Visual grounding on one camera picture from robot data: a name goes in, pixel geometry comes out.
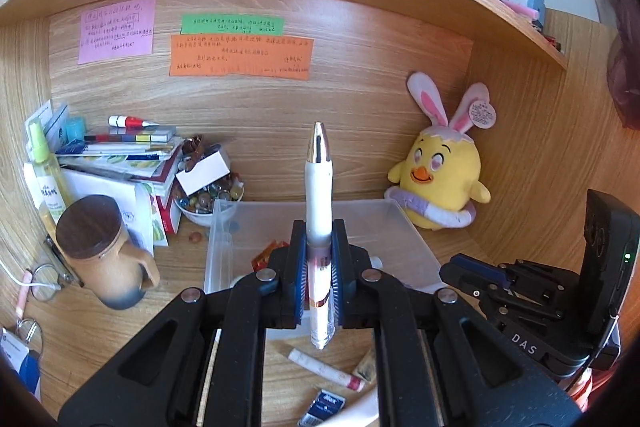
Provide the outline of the stack of books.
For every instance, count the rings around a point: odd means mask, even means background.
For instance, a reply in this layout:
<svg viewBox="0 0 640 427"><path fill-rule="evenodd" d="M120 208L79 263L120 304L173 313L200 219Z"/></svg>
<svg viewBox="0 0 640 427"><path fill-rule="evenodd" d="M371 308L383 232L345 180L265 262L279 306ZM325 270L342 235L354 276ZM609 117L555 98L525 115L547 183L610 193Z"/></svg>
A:
<svg viewBox="0 0 640 427"><path fill-rule="evenodd" d="M58 162L75 197L114 198L134 243L152 253L168 245L160 210L170 206L182 142L178 135L166 143L77 142L63 147Z"/></svg>

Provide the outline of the white lip balm stick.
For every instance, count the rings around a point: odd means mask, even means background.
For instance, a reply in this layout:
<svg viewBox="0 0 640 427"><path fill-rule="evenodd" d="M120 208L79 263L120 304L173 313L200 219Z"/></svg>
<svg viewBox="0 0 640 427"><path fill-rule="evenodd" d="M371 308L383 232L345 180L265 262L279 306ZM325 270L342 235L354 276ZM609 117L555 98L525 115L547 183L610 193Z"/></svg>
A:
<svg viewBox="0 0 640 427"><path fill-rule="evenodd" d="M366 382L358 376L347 374L341 371L341 369L336 369L335 367L310 357L309 355L306 355L306 353L297 349L292 349L288 352L288 359L296 365L303 367L306 371L320 376L333 384L342 386L343 388L362 392L363 388L366 387Z"/></svg>

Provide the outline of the red white marker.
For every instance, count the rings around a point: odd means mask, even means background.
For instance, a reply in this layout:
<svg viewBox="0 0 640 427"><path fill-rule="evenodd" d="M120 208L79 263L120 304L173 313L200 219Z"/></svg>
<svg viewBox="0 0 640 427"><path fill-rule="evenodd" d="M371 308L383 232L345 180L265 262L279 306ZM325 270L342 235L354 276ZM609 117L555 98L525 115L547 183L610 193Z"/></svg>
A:
<svg viewBox="0 0 640 427"><path fill-rule="evenodd" d="M157 127L156 122L124 115L111 115L107 118L107 124L119 129L144 129Z"/></svg>

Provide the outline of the pink sticky note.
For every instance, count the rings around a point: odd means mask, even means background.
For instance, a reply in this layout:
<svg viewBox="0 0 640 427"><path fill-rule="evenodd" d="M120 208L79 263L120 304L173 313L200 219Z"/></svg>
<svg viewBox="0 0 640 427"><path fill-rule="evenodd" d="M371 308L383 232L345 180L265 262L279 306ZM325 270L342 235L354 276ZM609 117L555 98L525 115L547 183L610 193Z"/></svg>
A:
<svg viewBox="0 0 640 427"><path fill-rule="evenodd" d="M83 12L78 65L152 53L156 0L126 0Z"/></svg>

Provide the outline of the white gold trimmer pen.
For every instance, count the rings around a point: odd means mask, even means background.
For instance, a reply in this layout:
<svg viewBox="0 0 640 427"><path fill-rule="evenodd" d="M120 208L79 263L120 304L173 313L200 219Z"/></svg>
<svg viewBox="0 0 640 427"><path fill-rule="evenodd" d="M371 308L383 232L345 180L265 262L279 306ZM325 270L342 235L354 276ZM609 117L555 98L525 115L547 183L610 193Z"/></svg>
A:
<svg viewBox="0 0 640 427"><path fill-rule="evenodd" d="M326 127L315 122L305 162L307 289L310 340L324 349L335 332L332 308L333 162Z"/></svg>

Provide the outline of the brown mug with lid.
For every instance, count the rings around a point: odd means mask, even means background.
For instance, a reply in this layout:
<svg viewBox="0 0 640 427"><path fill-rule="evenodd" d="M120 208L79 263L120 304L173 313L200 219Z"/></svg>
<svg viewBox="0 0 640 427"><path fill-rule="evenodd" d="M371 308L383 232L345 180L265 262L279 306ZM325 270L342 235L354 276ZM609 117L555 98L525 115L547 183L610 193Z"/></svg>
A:
<svg viewBox="0 0 640 427"><path fill-rule="evenodd" d="M110 196L73 202L58 220L55 238L79 280L104 306L129 309L160 283L154 257L134 245Z"/></svg>

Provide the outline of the yellow spray bottle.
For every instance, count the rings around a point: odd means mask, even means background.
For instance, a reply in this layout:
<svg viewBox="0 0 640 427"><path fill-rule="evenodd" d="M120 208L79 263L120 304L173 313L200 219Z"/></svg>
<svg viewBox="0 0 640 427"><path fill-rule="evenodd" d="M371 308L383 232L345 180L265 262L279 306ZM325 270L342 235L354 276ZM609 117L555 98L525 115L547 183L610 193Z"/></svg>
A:
<svg viewBox="0 0 640 427"><path fill-rule="evenodd" d="M58 223L73 199L66 185L62 169L56 156L50 151L39 119L28 125L29 142L32 146L32 168L44 205L47 206L54 223Z"/></svg>

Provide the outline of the green sticky note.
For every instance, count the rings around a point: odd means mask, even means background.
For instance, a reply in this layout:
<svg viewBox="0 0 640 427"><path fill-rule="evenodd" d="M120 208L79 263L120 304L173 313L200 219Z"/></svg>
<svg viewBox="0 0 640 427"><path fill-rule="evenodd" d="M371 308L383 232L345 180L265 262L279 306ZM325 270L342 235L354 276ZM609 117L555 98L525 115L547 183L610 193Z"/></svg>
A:
<svg viewBox="0 0 640 427"><path fill-rule="evenodd" d="M183 35L235 34L282 36L284 19L276 16L250 14L184 14Z"/></svg>

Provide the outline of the white card box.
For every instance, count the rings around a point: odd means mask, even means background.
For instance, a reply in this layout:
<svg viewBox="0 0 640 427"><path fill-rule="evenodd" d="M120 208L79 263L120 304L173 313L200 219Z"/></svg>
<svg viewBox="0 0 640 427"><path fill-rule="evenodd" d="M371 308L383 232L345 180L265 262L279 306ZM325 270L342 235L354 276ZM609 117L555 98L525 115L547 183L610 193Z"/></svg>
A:
<svg viewBox="0 0 640 427"><path fill-rule="evenodd" d="M229 156L219 147L213 154L203 157L190 171L179 171L176 178L182 191L191 196L204 186L228 176L230 172Z"/></svg>

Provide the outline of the orange sticky note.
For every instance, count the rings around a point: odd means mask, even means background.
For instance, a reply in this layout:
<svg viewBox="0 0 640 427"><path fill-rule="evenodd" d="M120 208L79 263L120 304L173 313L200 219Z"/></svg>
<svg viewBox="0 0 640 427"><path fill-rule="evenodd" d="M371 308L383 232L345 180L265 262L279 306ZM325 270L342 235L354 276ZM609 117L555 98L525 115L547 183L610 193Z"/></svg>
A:
<svg viewBox="0 0 640 427"><path fill-rule="evenodd" d="M169 75L308 80L314 39L293 36L172 35Z"/></svg>

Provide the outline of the blue staples box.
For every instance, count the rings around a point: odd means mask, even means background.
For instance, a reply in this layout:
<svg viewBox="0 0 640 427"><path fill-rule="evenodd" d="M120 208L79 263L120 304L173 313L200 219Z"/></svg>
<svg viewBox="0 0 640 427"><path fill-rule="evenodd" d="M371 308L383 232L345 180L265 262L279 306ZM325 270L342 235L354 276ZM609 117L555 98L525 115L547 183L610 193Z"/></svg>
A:
<svg viewBox="0 0 640 427"><path fill-rule="evenodd" d="M341 395L320 389L305 414L297 422L298 427L316 427L343 410L346 399Z"/></svg>

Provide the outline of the white bowl of beads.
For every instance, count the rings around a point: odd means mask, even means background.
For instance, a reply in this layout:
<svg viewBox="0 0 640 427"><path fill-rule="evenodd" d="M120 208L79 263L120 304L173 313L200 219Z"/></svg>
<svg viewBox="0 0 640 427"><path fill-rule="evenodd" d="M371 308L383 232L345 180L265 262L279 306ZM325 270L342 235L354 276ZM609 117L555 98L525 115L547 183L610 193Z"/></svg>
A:
<svg viewBox="0 0 640 427"><path fill-rule="evenodd" d="M213 210L217 200L239 202L245 192L244 181L234 172L209 183L191 195L186 194L178 182L174 183L171 195L174 203L186 219L207 228L212 223Z"/></svg>

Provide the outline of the yellow chick plush toy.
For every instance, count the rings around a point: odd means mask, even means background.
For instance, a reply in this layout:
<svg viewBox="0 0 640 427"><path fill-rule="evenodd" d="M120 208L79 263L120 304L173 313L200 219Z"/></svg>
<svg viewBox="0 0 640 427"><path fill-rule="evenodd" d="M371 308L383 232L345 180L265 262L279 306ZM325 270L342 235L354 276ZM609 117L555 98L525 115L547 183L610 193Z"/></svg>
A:
<svg viewBox="0 0 640 427"><path fill-rule="evenodd" d="M469 136L470 129L489 129L497 121L488 88L481 82L472 84L451 117L436 84L424 72L411 74L407 88L431 124L416 137L407 157L387 173L392 186L384 197L396 202L418 228L464 229L475 219L474 205L491 199L480 182L480 153Z"/></svg>

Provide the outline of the red envelope packet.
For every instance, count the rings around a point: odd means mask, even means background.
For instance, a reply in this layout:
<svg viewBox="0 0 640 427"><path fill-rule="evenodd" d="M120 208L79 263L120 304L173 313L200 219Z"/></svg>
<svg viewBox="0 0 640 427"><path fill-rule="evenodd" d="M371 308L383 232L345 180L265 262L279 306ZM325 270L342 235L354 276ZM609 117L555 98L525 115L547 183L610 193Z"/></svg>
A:
<svg viewBox="0 0 640 427"><path fill-rule="evenodd" d="M267 247L261 253L255 256L250 262L253 271L258 272L262 269L266 269L269 265L271 254L273 253L273 251L276 251L280 248L288 248L288 242L276 241L275 239L273 239L273 241L271 241L267 245Z"/></svg>

